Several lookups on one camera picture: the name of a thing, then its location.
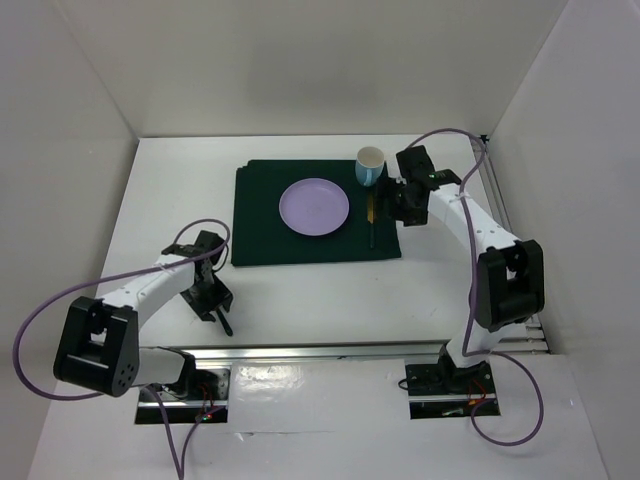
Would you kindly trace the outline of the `gold knife black handle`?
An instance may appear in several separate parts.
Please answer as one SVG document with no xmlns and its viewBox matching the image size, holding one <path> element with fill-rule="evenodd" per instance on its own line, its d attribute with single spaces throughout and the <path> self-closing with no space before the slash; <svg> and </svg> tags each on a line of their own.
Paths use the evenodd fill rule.
<svg viewBox="0 0 640 480">
<path fill-rule="evenodd" d="M 375 196 L 372 189 L 367 193 L 367 221 L 369 223 L 369 248 L 374 249 L 376 245 L 375 233 Z"/>
</svg>

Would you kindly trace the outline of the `gold fork black handle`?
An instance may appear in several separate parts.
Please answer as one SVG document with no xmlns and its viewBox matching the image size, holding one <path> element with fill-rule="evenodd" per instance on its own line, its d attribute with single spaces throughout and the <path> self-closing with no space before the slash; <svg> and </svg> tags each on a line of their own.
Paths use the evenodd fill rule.
<svg viewBox="0 0 640 480">
<path fill-rule="evenodd" d="M 225 315 L 224 315 L 224 313 L 223 313 L 223 310 L 222 310 L 222 309 L 218 309 L 218 310 L 216 311 L 216 314 L 217 314 L 217 316 L 218 316 L 218 318 L 219 318 L 219 321 L 220 321 L 221 326 L 222 326 L 222 327 L 223 327 L 223 329 L 224 329 L 225 334 L 226 334 L 228 337 L 232 337 L 232 336 L 234 335 L 234 332 L 233 332 L 233 330 L 232 330 L 232 328 L 231 328 L 231 326 L 230 326 L 229 322 L 227 321 L 226 316 L 225 316 Z"/>
</svg>

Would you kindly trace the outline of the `light blue mug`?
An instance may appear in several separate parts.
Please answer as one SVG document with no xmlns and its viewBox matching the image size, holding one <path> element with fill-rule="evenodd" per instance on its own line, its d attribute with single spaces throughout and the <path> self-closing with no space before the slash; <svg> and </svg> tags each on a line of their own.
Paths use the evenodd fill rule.
<svg viewBox="0 0 640 480">
<path fill-rule="evenodd" d="M 372 187 L 380 177 L 385 166 L 384 153 L 373 146 L 361 148 L 356 155 L 355 175 L 363 187 Z"/>
</svg>

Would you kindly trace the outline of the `purple plate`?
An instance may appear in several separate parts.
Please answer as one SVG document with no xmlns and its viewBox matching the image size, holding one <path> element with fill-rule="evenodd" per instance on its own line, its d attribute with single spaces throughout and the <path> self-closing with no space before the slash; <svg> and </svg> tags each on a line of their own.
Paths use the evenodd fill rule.
<svg viewBox="0 0 640 480">
<path fill-rule="evenodd" d="M 292 231 L 310 237 L 325 236 L 347 220 L 350 202 L 345 191 L 332 181 L 307 178 L 285 189 L 279 214 Z"/>
</svg>

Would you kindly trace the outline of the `dark green cloth napkin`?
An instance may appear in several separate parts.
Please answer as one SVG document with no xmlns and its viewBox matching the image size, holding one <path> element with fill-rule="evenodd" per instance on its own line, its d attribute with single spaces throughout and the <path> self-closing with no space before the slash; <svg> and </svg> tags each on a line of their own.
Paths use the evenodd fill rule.
<svg viewBox="0 0 640 480">
<path fill-rule="evenodd" d="M 311 237 L 282 221 L 279 202 L 293 183 L 323 178 L 349 200 L 349 216 L 335 232 Z M 397 259 L 401 248 L 394 220 L 378 214 L 370 243 L 367 193 L 353 160 L 251 160 L 236 170 L 231 263 L 236 267 L 362 262 Z"/>
</svg>

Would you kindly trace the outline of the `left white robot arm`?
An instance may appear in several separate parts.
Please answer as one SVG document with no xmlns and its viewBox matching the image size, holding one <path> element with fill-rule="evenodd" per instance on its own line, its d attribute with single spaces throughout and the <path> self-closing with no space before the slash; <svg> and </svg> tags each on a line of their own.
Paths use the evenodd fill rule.
<svg viewBox="0 0 640 480">
<path fill-rule="evenodd" d="M 135 277 L 96 299 L 81 296 L 68 310 L 56 353 L 56 379 L 120 397 L 131 388 L 162 386 L 184 399 L 204 381 L 195 357 L 172 347 L 142 347 L 141 327 L 176 296 L 203 322 L 218 321 L 233 335 L 225 315 L 233 294 L 217 277 L 225 250 L 216 233 L 201 231 L 193 244 L 174 243 L 161 252 L 159 269 Z"/>
</svg>

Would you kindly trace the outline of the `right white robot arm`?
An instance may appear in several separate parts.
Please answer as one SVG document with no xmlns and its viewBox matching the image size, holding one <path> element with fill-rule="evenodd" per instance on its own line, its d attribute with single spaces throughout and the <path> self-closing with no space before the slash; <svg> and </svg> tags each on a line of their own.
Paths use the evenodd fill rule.
<svg viewBox="0 0 640 480">
<path fill-rule="evenodd" d="M 435 169 L 423 146 L 400 151 L 396 160 L 400 177 L 377 182 L 377 211 L 405 227 L 423 226 L 433 216 L 470 253 L 470 316 L 445 345 L 436 369 L 440 387 L 457 392 L 514 325 L 544 308 L 543 250 L 499 225 L 452 170 Z"/>
</svg>

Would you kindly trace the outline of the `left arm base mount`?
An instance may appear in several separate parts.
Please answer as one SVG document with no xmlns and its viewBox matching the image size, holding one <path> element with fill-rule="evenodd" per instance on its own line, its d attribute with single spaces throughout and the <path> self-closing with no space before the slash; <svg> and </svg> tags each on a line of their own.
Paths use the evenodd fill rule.
<svg viewBox="0 0 640 480">
<path fill-rule="evenodd" d="M 194 359 L 155 368 L 142 365 L 134 385 L 140 388 L 134 420 L 136 425 L 159 425 L 163 422 L 157 397 L 164 405 L 170 424 L 227 422 L 229 368 L 199 368 Z"/>
</svg>

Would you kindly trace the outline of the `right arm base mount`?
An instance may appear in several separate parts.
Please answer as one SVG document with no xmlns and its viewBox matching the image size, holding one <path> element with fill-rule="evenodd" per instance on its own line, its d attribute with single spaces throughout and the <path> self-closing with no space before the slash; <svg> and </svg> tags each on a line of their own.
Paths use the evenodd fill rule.
<svg viewBox="0 0 640 480">
<path fill-rule="evenodd" d="M 412 420 L 500 416 L 490 365 L 483 362 L 457 378 L 446 380 L 436 364 L 407 364 L 398 387 L 408 396 Z"/>
</svg>

